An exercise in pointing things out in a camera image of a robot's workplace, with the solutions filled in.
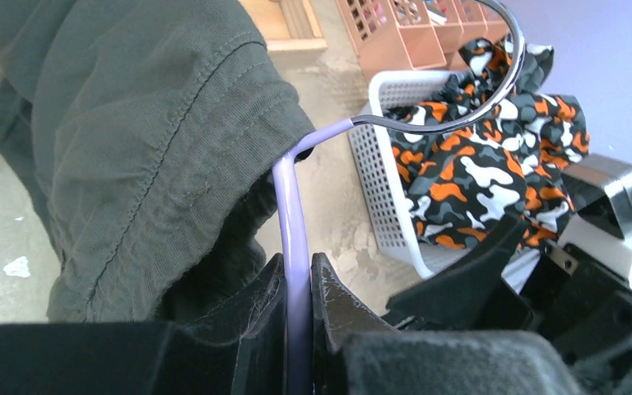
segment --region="plastic mesh basket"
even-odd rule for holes
[[[362,114],[382,115],[387,108],[417,104],[441,88],[452,74],[381,72],[369,84],[369,103]],[[411,264],[422,278],[427,278],[468,252],[418,242],[386,128],[364,125],[348,135],[377,245],[383,253]],[[537,256],[525,253],[508,265],[504,275],[511,286],[523,284]]]

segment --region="camouflage fabric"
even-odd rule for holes
[[[460,49],[472,69],[418,105],[385,115],[414,124],[461,118],[487,100],[511,62],[508,39],[476,39]],[[529,224],[519,249],[556,239],[574,212],[560,178],[588,154],[585,117],[572,96],[541,95],[552,47],[528,45],[515,91],[486,118],[441,136],[389,131],[418,239],[452,249],[473,247],[505,212]]]

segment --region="purple coated wire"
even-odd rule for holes
[[[314,330],[311,265],[309,264],[304,212],[296,179],[295,158],[301,152],[351,128],[353,128],[352,120],[343,119],[312,132],[272,167],[287,280],[287,393],[290,395],[310,395],[313,393],[314,386],[311,379]]]

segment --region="purple cable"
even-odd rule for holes
[[[352,120],[343,119],[312,132],[272,167],[287,279],[287,394],[289,395],[311,395],[314,387],[311,379],[314,334],[311,265],[304,212],[296,179],[295,158],[301,152],[351,128],[353,128]]]

